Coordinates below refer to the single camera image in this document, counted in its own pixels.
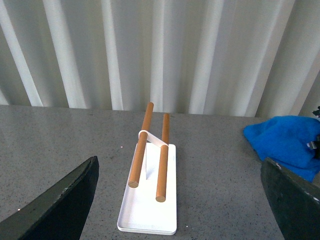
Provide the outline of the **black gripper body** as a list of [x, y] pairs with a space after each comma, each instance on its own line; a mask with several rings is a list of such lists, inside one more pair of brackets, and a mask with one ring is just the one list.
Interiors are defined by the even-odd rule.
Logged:
[[[320, 118], [320, 106], [317, 107], [317, 110], [314, 110], [312, 112], [318, 119]], [[314, 157], [316, 159], [320, 158], [320, 135], [318, 134], [316, 136], [316, 141], [310, 141], [307, 143], [307, 146], [311, 150], [315, 150], [315, 155]]]

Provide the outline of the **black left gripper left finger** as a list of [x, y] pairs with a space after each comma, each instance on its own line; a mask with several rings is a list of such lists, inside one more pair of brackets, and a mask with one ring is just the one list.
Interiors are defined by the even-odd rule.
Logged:
[[99, 161], [92, 156], [0, 223], [2, 240], [78, 240], [91, 209]]

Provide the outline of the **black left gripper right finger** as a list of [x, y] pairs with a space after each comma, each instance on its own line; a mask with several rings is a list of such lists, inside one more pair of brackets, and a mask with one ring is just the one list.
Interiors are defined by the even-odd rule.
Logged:
[[320, 238], [320, 188], [271, 158], [260, 170], [262, 186], [286, 240]]

